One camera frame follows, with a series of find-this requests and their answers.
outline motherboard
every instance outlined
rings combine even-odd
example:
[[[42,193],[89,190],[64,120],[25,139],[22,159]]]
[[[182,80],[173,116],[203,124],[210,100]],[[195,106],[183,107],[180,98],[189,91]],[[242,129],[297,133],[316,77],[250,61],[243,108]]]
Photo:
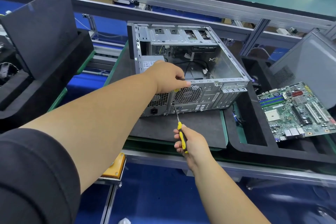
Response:
[[[336,122],[304,82],[258,95],[275,141],[336,132]]]

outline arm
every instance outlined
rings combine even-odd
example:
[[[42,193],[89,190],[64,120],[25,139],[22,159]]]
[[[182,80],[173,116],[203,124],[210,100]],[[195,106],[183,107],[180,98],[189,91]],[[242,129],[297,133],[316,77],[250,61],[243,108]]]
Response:
[[[81,192],[111,165],[134,124],[156,93],[190,86],[182,69],[157,61],[133,75],[69,102],[22,126],[42,131],[67,150]]]
[[[212,157],[204,137],[182,126],[186,135],[188,154],[184,154],[181,141],[175,143],[178,153],[187,159],[195,176],[195,182],[205,211],[212,224],[253,223],[270,224],[259,209]],[[175,138],[179,139],[175,129]]]

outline black sleeve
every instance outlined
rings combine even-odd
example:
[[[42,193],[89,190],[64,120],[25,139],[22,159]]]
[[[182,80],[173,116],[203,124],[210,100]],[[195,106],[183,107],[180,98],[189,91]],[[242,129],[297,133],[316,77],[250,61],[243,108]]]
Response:
[[[0,135],[0,223],[73,223],[77,169],[59,142],[38,130]]]

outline open computer tower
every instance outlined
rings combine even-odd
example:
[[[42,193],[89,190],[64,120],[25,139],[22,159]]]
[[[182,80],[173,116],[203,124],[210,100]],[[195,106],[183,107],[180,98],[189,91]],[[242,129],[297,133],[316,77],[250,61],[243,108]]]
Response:
[[[128,22],[130,58],[136,73],[157,60],[179,66],[191,86],[156,94],[142,116],[226,109],[251,80],[209,26]]]

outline screwdriver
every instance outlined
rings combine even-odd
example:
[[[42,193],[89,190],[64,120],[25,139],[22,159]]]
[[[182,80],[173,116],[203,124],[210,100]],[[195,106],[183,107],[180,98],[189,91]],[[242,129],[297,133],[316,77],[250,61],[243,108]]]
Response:
[[[176,107],[175,107],[174,104],[173,104],[173,106],[174,106],[175,113],[176,113],[176,116],[177,116],[177,129],[179,131],[180,139],[181,139],[181,142],[182,142],[182,149],[184,150],[184,153],[188,153],[188,150],[187,150],[187,140],[188,139],[182,131],[182,123],[180,122],[179,115],[177,114]]]

